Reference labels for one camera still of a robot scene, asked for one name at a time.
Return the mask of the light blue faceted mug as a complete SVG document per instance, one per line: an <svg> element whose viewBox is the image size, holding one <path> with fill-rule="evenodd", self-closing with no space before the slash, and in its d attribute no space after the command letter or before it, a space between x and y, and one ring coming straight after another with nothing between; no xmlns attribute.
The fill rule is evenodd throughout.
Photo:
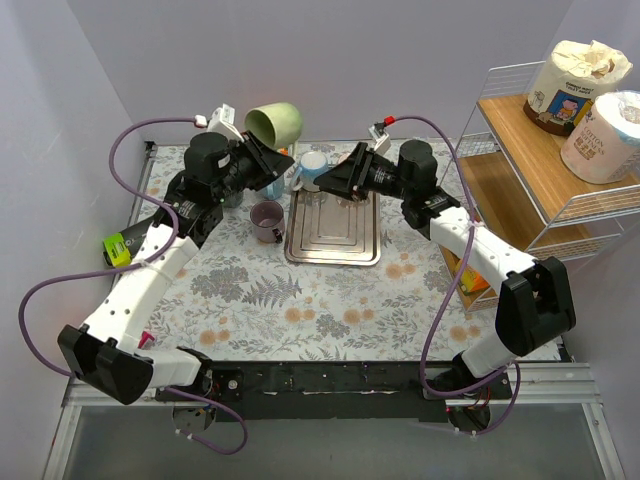
<svg viewBox="0 0 640 480"><path fill-rule="evenodd" d="M262 195L267 200L276 201L282 197L284 190L285 177L280 176L262 190Z"/></svg>

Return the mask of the green mug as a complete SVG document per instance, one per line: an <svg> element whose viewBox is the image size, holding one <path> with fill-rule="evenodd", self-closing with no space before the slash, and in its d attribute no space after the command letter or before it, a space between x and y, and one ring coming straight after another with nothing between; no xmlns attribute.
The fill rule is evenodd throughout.
<svg viewBox="0 0 640 480"><path fill-rule="evenodd" d="M245 115L244 126L263 144L278 150L300 138L303 118L293 104L277 102L250 110Z"/></svg>

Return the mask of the purple mug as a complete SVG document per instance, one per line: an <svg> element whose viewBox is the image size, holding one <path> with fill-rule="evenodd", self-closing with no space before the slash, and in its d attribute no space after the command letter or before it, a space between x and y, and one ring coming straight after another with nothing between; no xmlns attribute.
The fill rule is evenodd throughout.
<svg viewBox="0 0 640 480"><path fill-rule="evenodd" d="M250 211L255 237L264 243L281 244L284 240L284 209L276 201L265 200L256 203Z"/></svg>

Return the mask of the dark grey mug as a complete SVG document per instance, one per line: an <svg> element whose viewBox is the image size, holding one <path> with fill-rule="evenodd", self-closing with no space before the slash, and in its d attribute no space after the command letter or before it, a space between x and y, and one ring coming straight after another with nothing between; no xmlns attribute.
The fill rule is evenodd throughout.
<svg viewBox="0 0 640 480"><path fill-rule="evenodd" d="M226 209L236 209L242 205L243 201L244 201L244 191L241 190L241 191L229 193L228 195L226 195L222 205Z"/></svg>

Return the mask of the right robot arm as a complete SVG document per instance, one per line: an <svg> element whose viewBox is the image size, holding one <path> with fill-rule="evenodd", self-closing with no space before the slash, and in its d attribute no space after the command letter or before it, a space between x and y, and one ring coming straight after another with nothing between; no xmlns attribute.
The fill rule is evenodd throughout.
<svg viewBox="0 0 640 480"><path fill-rule="evenodd" d="M431 146L408 140L391 162L360 142L314 183L325 193L364 200L369 193L397 198L407 224L476 270L498 295L493 330L457 354L450 369L421 379L432 397L475 397L514 360L574 328L576 316L565 265L539 260L472 220L437 184Z"/></svg>

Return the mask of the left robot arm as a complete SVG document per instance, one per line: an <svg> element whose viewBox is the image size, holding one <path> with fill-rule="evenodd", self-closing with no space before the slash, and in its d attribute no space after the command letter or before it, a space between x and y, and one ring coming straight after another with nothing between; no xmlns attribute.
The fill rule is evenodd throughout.
<svg viewBox="0 0 640 480"><path fill-rule="evenodd" d="M238 140L198 134L183 162L153 216L132 271L120 277L80 327L65 326L57 339L73 377L124 405L149 388L177 388L193 400L211 392L213 364L207 356L184 347L145 353L138 347L144 327L176 275L222 221L227 199L268 186L294 163L250 132Z"/></svg>

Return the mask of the pink mug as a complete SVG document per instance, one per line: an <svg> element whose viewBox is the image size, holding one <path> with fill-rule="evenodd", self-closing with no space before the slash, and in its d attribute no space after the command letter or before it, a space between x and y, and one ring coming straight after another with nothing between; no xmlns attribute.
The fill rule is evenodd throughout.
<svg viewBox="0 0 640 480"><path fill-rule="evenodd" d="M336 165L340 165L350 157L350 153L343 154L336 162Z"/></svg>

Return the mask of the blue white mug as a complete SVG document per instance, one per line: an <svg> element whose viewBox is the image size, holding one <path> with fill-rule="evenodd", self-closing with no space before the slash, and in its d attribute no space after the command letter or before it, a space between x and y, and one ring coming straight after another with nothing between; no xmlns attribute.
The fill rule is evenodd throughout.
<svg viewBox="0 0 640 480"><path fill-rule="evenodd" d="M320 188L314 183L315 179L329 170L328 159L324 153L319 151L309 151L304 153L294 170L294 174L289 182L289 189L292 192L305 190L316 193Z"/></svg>

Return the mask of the steel tray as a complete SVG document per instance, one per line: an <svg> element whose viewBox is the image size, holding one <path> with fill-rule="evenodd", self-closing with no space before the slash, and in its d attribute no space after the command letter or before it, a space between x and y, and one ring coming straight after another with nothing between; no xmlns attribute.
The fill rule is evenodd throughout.
<svg viewBox="0 0 640 480"><path fill-rule="evenodd" d="M294 263L375 265L381 257L380 196L354 202L292 189L284 250Z"/></svg>

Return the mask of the green black box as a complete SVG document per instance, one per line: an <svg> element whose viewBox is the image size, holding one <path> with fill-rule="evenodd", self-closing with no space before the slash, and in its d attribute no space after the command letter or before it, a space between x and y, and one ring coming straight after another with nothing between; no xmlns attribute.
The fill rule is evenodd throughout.
<svg viewBox="0 0 640 480"><path fill-rule="evenodd" d="M106 265L109 268L130 265L141 248L152 222L151 218L147 218L106 237L102 242Z"/></svg>

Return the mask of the cartoon toilet paper roll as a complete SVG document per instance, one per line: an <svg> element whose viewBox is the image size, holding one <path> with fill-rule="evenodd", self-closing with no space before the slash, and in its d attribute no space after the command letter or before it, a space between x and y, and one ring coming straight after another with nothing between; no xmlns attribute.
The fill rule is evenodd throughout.
<svg viewBox="0 0 640 480"><path fill-rule="evenodd" d="M595 99L616 90L632 70L623 52L604 43L563 40L542 66L523 111L542 130L567 137Z"/></svg>

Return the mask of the orange pink sponge box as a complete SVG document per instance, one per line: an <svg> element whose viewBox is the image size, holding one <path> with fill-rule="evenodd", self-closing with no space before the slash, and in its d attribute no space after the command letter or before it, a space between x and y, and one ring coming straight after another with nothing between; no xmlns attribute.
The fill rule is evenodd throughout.
<svg viewBox="0 0 640 480"><path fill-rule="evenodd" d="M141 334L141 337L138 343L138 348L140 350L149 350L154 346L155 342L156 342L155 336L152 335L150 332L144 330Z"/></svg>

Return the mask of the pink toilet paper roll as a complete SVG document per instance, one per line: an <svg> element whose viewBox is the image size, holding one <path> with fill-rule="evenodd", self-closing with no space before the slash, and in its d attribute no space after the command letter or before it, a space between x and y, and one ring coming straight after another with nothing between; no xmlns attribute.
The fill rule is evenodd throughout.
<svg viewBox="0 0 640 480"><path fill-rule="evenodd" d="M565 166L591 184L620 181L639 161L639 92L608 92L596 98L561 147Z"/></svg>

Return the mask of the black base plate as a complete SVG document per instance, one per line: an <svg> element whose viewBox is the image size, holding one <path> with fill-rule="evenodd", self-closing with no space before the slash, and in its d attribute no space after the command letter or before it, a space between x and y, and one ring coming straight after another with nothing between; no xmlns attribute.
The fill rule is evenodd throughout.
<svg viewBox="0 0 640 480"><path fill-rule="evenodd" d="M216 362L213 399L245 420L414 419L444 423L445 401L428 399L416 361Z"/></svg>

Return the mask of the aluminium frame rail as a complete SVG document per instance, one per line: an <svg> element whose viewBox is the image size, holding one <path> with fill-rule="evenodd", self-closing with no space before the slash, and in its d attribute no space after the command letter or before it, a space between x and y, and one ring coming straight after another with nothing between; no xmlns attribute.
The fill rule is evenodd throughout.
<svg viewBox="0 0 640 480"><path fill-rule="evenodd" d="M481 400L414 419L240 420L147 391L122 406L74 383L48 479L620 479L589 368L527 363Z"/></svg>

